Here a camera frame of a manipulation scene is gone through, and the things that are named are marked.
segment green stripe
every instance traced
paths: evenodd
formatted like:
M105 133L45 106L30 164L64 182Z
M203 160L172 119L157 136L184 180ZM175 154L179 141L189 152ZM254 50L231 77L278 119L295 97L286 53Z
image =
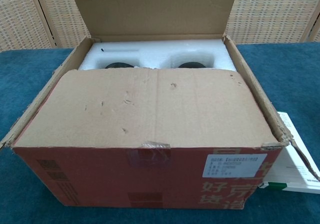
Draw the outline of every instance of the green stripe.
M268 182L268 186L265 189L269 190L283 190L287 187L286 183L280 183L280 182Z

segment white object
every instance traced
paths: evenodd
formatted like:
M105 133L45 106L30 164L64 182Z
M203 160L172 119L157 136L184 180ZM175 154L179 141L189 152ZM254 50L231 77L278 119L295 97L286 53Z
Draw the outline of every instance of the white object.
M152 69L199 62L207 68L236 71L222 40L95 43L79 70L103 69L115 62Z
M286 127L290 130L300 150L307 157L313 170L320 175L318 167L300 138L288 114L285 112L278 112L278 114ZM306 165L291 145L281 151L259 187L320 194L320 182L308 171Z
M210 154L206 158L202 177L255 177L266 156L267 154Z

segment cardboard lid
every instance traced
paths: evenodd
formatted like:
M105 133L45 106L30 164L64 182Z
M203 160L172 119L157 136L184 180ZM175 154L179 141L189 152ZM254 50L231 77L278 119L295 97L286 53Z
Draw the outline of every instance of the cardboard lid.
M208 69L69 71L14 147L278 146L241 75Z
M93 37L220 35L234 0L75 0Z

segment white label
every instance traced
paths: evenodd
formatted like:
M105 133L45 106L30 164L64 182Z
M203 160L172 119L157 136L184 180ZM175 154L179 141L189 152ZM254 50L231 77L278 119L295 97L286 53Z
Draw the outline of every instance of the white label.
M206 158L202 177L255 177L267 154L211 154Z

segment red printed box side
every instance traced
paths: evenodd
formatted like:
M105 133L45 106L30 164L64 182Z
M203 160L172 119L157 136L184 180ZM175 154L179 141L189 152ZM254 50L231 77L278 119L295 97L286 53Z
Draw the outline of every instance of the red printed box side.
M280 149L17 147L14 151L64 205L242 209ZM209 156L248 154L265 154L253 177L203 177Z

